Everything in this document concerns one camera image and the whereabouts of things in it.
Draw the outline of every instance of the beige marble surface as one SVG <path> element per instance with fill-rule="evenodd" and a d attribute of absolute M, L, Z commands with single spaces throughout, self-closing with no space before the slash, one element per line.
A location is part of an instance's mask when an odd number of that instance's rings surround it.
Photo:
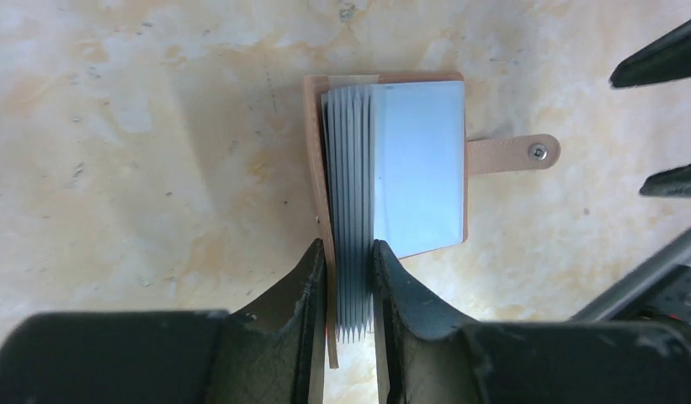
<path fill-rule="evenodd" d="M 683 1 L 0 2 L 0 343 L 44 310 L 237 309 L 316 237 L 300 79 L 459 70 L 469 137 L 555 167 L 470 180 L 467 243 L 409 258 L 481 319 L 560 320 L 691 224 L 691 80 L 609 89 Z M 371 339 L 327 402 L 374 402 Z"/>

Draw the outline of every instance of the leather strap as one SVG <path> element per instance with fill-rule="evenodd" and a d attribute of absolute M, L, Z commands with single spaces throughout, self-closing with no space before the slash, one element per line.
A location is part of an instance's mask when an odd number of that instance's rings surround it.
<path fill-rule="evenodd" d="M 545 148 L 545 158 L 536 160 L 529 156 L 529 150 L 534 145 Z M 560 155 L 561 144 L 551 135 L 466 142 L 469 175 L 544 170 L 552 167 Z"/>

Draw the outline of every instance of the metal rod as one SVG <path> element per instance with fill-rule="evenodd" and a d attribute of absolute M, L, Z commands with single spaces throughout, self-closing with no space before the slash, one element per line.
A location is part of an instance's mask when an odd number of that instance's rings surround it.
<path fill-rule="evenodd" d="M 610 320 L 670 274 L 678 265 L 691 267 L 691 227 L 588 303 L 571 321 Z"/>

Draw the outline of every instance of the marble floor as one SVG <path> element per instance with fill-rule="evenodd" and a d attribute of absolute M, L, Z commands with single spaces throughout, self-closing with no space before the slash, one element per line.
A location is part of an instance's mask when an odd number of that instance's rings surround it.
<path fill-rule="evenodd" d="M 470 138 L 549 133 L 559 162 L 469 182 L 465 244 L 405 260 L 482 320 L 560 320 L 691 225 L 644 199 L 691 162 L 691 80 L 614 91 L 691 3 L 0 3 L 0 343 L 48 310 L 235 310 L 317 237 L 306 74 L 457 70 Z M 326 402 L 375 402 L 371 338 Z"/>

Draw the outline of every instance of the tan leather cover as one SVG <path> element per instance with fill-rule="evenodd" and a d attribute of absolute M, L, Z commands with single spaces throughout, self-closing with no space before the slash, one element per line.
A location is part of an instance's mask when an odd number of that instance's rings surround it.
<path fill-rule="evenodd" d="M 325 141 L 322 136 L 321 94 L 333 89 L 354 84 L 375 84 L 394 82 L 443 82 L 464 81 L 458 72 L 406 72 L 384 73 L 366 76 L 306 76 L 303 78 L 303 103 L 306 118 L 306 144 L 308 163 L 311 170 L 313 195 L 320 236 L 325 249 L 327 265 L 327 351 L 330 367 L 338 367 L 336 340 L 337 318 L 337 268 L 335 246 L 332 239 L 332 224 L 327 200 L 326 162 L 322 154 Z M 548 148 L 548 156 L 542 161 L 529 159 L 529 147 L 534 143 Z M 467 177 L 471 174 L 500 173 L 504 171 L 536 170 L 551 167 L 558 160 L 561 147 L 549 135 L 520 136 L 511 139 L 466 141 L 463 150 L 466 156 L 465 198 L 464 198 L 464 240 L 467 238 L 466 196 Z"/>
<path fill-rule="evenodd" d="M 543 145 L 547 149 L 543 160 L 536 161 L 529 157 L 529 148 L 536 144 Z M 468 175 L 543 170 L 553 167 L 561 155 L 561 145 L 551 135 L 467 141 L 466 145 Z"/>

